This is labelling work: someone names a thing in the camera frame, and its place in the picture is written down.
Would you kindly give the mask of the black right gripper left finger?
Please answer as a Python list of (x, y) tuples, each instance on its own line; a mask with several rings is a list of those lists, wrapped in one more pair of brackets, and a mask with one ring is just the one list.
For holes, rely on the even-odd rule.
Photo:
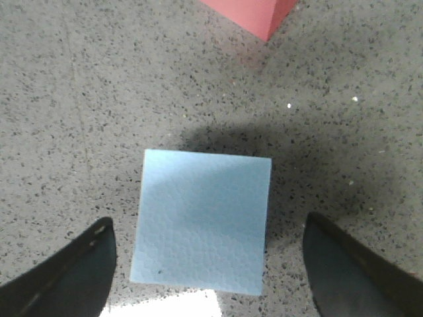
[(46, 261), (1, 286), (1, 315), (99, 316), (115, 269), (113, 221), (103, 217)]

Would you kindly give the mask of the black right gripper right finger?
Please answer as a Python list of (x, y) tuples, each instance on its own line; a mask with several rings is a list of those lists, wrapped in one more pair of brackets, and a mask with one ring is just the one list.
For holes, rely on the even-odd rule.
[(321, 316), (421, 316), (422, 281), (319, 213), (307, 216), (303, 261)]

